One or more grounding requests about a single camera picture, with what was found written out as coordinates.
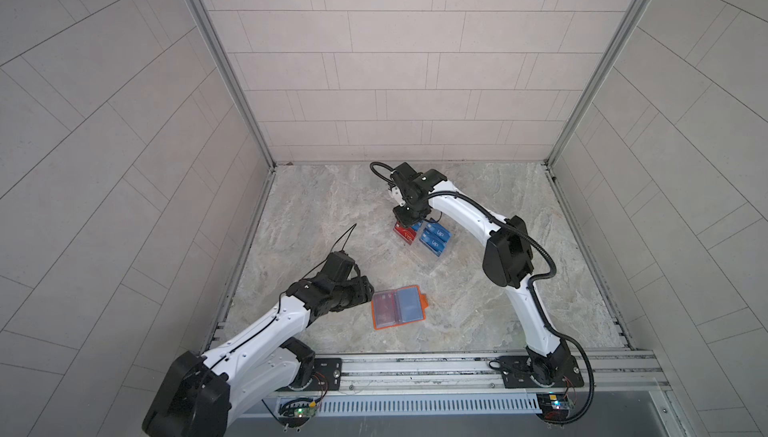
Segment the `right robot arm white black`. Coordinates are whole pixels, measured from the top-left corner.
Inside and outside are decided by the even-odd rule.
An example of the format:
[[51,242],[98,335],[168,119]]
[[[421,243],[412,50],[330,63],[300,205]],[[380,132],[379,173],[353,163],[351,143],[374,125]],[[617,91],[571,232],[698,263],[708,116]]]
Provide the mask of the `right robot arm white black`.
[[528,235],[525,222],[486,209],[434,169],[418,172],[407,163],[396,167],[380,162],[370,165],[372,171],[378,167],[385,170],[379,177],[387,182],[397,202],[393,214],[399,224],[410,227],[425,222],[436,210],[484,246],[482,270],[506,292],[520,321],[531,380],[541,387],[564,381],[565,372],[573,368],[567,336],[550,322],[535,288],[537,281],[554,277],[557,267]]

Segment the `orange leather card holder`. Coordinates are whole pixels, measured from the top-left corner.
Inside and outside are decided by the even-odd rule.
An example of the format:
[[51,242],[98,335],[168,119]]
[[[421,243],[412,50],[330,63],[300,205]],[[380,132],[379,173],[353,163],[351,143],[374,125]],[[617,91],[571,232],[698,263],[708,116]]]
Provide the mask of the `orange leather card holder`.
[[[418,285],[401,287],[394,290],[386,290],[380,292],[394,291],[397,296],[398,309],[399,309],[399,323],[393,327],[399,327],[415,322],[420,322],[426,319],[426,309],[429,307],[427,296],[423,294]],[[372,308],[372,321],[374,327],[373,308]]]

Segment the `red VIP card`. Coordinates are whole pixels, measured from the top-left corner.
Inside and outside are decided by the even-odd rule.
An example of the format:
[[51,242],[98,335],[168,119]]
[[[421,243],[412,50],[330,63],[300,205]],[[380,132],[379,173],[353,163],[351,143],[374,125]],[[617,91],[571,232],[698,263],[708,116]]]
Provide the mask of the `red VIP card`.
[[384,329],[399,323],[397,296],[394,291],[379,292],[372,300],[374,327]]
[[417,232],[411,227],[403,227],[396,223],[393,230],[407,245],[412,245],[417,238]]

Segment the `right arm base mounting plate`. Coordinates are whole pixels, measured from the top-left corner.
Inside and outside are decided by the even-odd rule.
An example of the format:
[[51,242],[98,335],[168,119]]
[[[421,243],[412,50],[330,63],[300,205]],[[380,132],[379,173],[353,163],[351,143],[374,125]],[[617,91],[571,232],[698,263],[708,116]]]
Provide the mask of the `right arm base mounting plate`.
[[513,388],[561,388],[566,385],[575,388],[586,386],[584,377],[586,372],[579,367],[579,361],[571,356],[566,360],[562,368],[562,375],[554,380],[553,384],[541,385],[534,379],[530,369],[530,358],[524,356],[498,356],[488,362],[490,369],[501,374],[503,385],[506,389]]

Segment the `clear acrylic card display stand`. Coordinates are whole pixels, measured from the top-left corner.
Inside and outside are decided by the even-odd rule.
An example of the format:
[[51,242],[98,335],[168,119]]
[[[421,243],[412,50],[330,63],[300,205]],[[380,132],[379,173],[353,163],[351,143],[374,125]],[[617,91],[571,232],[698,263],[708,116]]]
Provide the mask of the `clear acrylic card display stand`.
[[453,247],[453,232],[444,226],[443,216],[442,212],[433,211],[425,220],[410,227],[397,221],[392,226],[408,257],[423,267],[441,263]]

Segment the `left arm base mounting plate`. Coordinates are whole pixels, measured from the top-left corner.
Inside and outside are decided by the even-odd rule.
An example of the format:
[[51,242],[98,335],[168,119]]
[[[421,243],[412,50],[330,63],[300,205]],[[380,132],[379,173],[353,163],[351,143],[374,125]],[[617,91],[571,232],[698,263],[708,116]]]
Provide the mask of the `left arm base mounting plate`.
[[341,358],[315,358],[312,367],[300,363],[293,380],[275,392],[324,392],[338,391],[342,373]]

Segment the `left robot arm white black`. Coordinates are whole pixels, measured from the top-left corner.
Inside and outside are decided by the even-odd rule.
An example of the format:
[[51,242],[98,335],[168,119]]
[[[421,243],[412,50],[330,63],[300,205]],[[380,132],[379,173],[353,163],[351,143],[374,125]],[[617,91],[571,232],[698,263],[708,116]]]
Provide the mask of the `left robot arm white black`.
[[315,353],[298,334],[328,313],[366,304],[374,288],[344,251],[330,253],[235,337],[170,365],[143,419],[148,436],[222,436],[257,401],[312,378]]

